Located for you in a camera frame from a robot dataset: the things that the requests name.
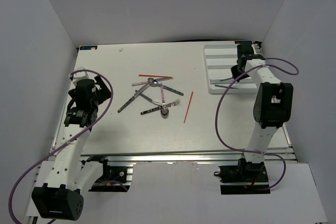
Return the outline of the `pink-handled steel spoon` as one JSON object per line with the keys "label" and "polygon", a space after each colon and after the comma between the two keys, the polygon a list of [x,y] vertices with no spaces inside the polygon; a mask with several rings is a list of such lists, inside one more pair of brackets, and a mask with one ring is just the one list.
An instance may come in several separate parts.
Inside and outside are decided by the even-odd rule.
{"label": "pink-handled steel spoon", "polygon": [[164,119],[166,119],[169,114],[169,109],[167,108],[166,103],[165,103],[164,90],[163,90],[162,83],[160,83],[160,91],[161,91],[161,100],[162,100],[161,115]]}

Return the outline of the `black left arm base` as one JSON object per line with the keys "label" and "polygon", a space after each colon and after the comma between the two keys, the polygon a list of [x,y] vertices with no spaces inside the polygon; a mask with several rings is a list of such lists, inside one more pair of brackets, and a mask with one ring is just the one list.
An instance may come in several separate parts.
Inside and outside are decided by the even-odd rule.
{"label": "black left arm base", "polygon": [[107,156],[94,155],[82,164],[89,162],[99,163],[102,167],[101,176],[96,179],[92,187],[89,189],[91,192],[126,192],[131,185],[132,180],[132,167],[130,165],[115,165],[108,160]]}

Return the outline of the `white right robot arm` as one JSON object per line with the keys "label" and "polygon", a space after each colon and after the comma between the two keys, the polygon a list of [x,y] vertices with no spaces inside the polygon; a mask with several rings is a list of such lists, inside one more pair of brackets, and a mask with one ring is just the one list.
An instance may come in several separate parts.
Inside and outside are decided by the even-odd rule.
{"label": "white right robot arm", "polygon": [[264,161],[272,137],[290,119],[293,86],[275,77],[265,58],[255,54],[251,41],[237,43],[237,64],[230,70],[233,78],[240,81],[250,77],[258,88],[253,107],[255,127],[244,151],[247,163],[237,168],[238,177],[247,182],[256,175],[256,169],[251,163]]}

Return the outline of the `dark-handled steel knife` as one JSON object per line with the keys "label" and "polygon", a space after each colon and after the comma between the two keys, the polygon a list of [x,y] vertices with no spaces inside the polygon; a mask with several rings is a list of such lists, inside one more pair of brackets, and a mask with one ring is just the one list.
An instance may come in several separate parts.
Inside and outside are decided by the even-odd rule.
{"label": "dark-handled steel knife", "polygon": [[144,84],[138,91],[136,91],[134,95],[118,110],[118,113],[122,112],[128,105],[130,105],[148,86],[149,82]]}

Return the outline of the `pink-handled steel knife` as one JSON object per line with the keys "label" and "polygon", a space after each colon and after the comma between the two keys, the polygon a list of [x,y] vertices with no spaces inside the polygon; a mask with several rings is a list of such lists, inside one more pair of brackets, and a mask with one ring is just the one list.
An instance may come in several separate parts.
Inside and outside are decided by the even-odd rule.
{"label": "pink-handled steel knife", "polygon": [[160,83],[162,81],[166,81],[166,80],[172,80],[173,77],[161,77],[161,78],[148,78],[147,81],[143,81],[143,82],[137,82],[137,83],[133,83],[131,84],[132,87],[136,87],[136,86],[140,86],[140,85],[145,85],[145,84],[149,84],[150,86]]}

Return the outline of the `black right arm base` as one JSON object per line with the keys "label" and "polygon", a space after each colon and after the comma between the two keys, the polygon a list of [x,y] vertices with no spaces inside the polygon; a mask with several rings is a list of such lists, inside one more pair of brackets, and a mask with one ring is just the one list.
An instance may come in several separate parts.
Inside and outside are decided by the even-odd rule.
{"label": "black right arm base", "polygon": [[270,194],[265,163],[247,162],[240,158],[236,165],[224,165],[214,172],[220,180],[222,195]]}

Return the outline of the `green-handled steel spoon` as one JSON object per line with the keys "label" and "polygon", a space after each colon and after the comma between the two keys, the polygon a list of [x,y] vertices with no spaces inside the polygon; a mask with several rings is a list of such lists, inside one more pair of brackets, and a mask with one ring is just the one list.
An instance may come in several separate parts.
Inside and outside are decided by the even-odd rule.
{"label": "green-handled steel spoon", "polygon": [[173,92],[175,94],[178,94],[180,96],[183,96],[184,93],[178,91],[178,90],[175,90],[171,87],[168,87],[166,85],[163,85],[161,84],[162,81],[166,81],[166,80],[172,80],[173,78],[172,77],[166,77],[166,78],[148,78],[148,82],[149,82],[149,85],[152,86],[152,87],[162,87],[163,89],[169,91],[169,92]]}

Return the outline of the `orange chopstick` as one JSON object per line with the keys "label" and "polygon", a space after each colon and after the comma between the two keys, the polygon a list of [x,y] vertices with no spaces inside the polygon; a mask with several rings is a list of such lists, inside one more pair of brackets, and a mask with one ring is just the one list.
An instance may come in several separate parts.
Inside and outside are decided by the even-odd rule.
{"label": "orange chopstick", "polygon": [[149,78],[170,78],[170,79],[173,78],[171,76],[152,75],[152,74],[139,74],[138,76],[139,77],[149,77]]}
{"label": "orange chopstick", "polygon": [[192,91],[191,95],[190,95],[190,98],[189,98],[189,101],[188,101],[188,105],[187,105],[187,109],[186,109],[186,113],[185,113],[185,117],[184,117],[183,123],[186,122],[186,119],[187,119],[187,116],[188,116],[188,112],[190,110],[190,106],[191,106],[193,95],[194,95],[194,92]]}

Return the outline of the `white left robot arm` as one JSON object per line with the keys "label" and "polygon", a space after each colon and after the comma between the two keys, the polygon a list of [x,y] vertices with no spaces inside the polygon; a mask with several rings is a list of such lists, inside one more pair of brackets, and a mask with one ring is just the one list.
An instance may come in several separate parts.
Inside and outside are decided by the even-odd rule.
{"label": "white left robot arm", "polygon": [[91,164],[78,171],[80,156],[92,127],[100,120],[99,105],[112,101],[112,86],[106,78],[83,76],[73,79],[64,119],[64,136],[56,159],[42,186],[33,188],[31,198],[42,218],[76,221],[79,219],[85,192],[93,182],[110,178],[111,168]]}

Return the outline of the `dark-handled steel fork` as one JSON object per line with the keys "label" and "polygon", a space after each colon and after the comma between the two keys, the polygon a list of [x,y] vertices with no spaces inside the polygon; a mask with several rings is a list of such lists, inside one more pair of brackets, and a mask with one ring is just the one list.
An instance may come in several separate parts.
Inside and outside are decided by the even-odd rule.
{"label": "dark-handled steel fork", "polygon": [[177,100],[175,100],[173,102],[170,102],[166,105],[161,105],[161,106],[157,106],[155,108],[149,109],[149,110],[142,111],[140,114],[141,115],[146,115],[146,114],[149,114],[149,113],[152,113],[152,112],[155,112],[155,111],[160,111],[162,116],[167,116],[168,113],[169,113],[169,108],[174,107],[174,106],[178,106],[180,104],[181,104],[180,99],[177,99]]}

